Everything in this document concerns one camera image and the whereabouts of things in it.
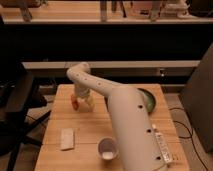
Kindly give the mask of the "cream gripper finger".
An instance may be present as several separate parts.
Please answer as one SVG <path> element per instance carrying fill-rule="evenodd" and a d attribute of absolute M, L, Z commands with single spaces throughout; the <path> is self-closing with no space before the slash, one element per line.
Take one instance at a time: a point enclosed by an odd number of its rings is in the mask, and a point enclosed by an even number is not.
<path fill-rule="evenodd" d="M 87 104 L 90 110 L 94 109 L 94 101 L 92 97 L 87 97 L 84 99 L 84 102 Z"/>

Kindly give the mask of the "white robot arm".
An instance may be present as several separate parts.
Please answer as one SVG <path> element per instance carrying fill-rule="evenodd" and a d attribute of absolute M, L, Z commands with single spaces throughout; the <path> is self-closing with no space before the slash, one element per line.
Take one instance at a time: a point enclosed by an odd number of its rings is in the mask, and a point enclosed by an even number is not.
<path fill-rule="evenodd" d="M 146 98 L 138 88 L 93 76 L 86 62 L 70 67 L 66 74 L 78 97 L 85 98 L 93 90 L 107 98 L 124 171 L 168 171 L 146 109 Z"/>

